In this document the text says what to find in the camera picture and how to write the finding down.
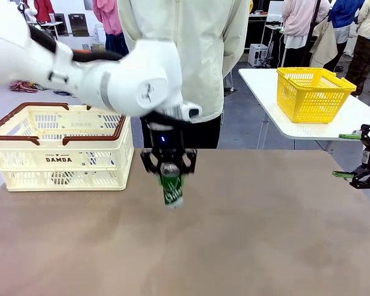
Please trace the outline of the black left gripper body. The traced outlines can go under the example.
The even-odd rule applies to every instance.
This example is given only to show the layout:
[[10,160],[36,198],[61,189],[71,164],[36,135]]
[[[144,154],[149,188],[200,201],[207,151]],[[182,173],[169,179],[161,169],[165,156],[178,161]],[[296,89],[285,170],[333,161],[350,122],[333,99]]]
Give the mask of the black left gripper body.
[[182,163],[184,155],[183,133],[179,128],[157,123],[148,125],[152,155],[158,163]]

